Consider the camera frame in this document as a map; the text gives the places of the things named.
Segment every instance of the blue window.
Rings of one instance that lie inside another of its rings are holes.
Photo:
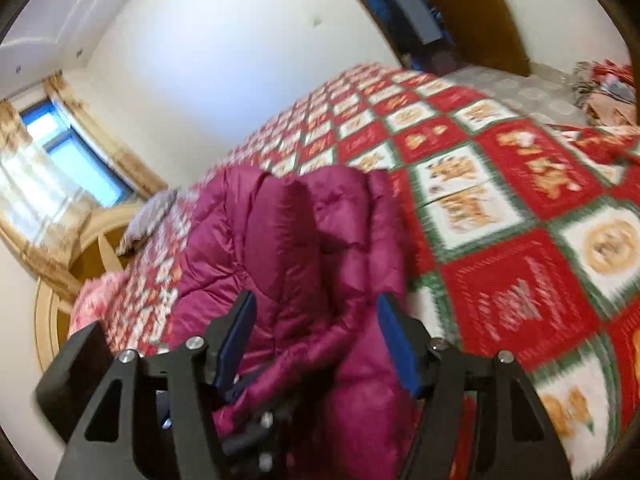
[[[84,142],[51,101],[39,103],[21,116],[33,140],[103,207],[117,205],[132,195],[132,189]]]

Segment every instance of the beige curtain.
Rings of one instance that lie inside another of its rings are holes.
[[[80,290],[68,268],[97,207],[33,142],[12,104],[0,102],[0,235],[64,300]]]
[[[53,104],[78,123],[85,140],[105,158],[114,171],[127,180],[142,197],[149,198],[166,188],[166,182],[149,169],[126,145],[111,136],[89,113],[85,103],[57,72],[44,81],[44,89]]]

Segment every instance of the metal bolt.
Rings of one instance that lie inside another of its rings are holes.
[[[189,350],[197,350],[204,346],[204,339],[201,338],[199,335],[194,335],[187,339],[187,342],[185,343],[185,345],[187,345],[187,348]]]
[[[273,469],[273,456],[270,453],[260,453],[258,456],[258,467],[260,471],[268,473]]]
[[[437,352],[441,352],[449,348],[449,342],[441,337],[432,337],[429,346]]]
[[[273,426],[273,413],[271,412],[264,412],[262,414],[262,416],[260,417],[260,425],[265,429],[268,430],[271,426]]]
[[[508,364],[511,364],[511,363],[513,363],[515,361],[515,357],[508,350],[500,350],[498,352],[498,361],[508,365]]]
[[[132,362],[137,355],[138,355],[137,350],[132,350],[131,348],[127,348],[126,350],[123,350],[122,352],[120,352],[120,355],[118,356],[118,361],[120,361],[121,363],[127,364]]]

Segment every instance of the doorway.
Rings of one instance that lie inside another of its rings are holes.
[[[429,0],[362,0],[382,24],[402,63],[446,75],[465,66]]]

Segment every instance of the magenta puffer jacket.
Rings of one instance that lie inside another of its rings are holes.
[[[414,432],[375,316],[376,297],[404,304],[403,234],[384,171],[331,166],[277,179],[221,170],[203,191],[182,254],[172,347],[203,334],[244,288],[258,315],[240,373],[273,362],[216,413],[221,434],[306,377],[333,370],[290,450],[293,478],[391,480]]]

